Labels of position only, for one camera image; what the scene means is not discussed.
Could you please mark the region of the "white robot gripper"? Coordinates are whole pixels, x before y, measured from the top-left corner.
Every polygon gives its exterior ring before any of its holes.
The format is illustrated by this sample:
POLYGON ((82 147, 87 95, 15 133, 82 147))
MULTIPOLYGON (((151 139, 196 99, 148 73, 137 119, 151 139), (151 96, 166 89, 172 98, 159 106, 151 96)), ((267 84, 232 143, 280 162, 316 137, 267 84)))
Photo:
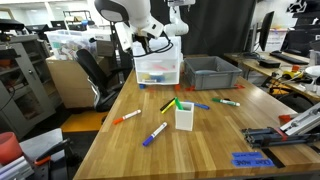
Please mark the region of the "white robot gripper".
POLYGON ((115 24, 118 39, 123 51, 132 48, 133 42, 140 39, 157 39, 163 32, 163 24, 153 17, 130 18, 128 24, 118 22, 115 24))

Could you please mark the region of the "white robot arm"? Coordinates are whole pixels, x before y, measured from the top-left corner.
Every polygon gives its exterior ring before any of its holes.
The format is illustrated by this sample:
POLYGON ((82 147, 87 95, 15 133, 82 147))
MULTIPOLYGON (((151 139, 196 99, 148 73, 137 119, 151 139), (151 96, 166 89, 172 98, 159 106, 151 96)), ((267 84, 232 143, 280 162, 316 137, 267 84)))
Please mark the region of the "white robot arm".
POLYGON ((179 7, 194 5, 196 0, 163 1, 170 8, 170 23, 166 25, 152 16, 151 0, 94 0, 94 5, 104 19, 115 24, 124 51, 131 49, 134 41, 140 41, 148 51, 150 38, 184 35, 189 31, 180 17, 179 7))

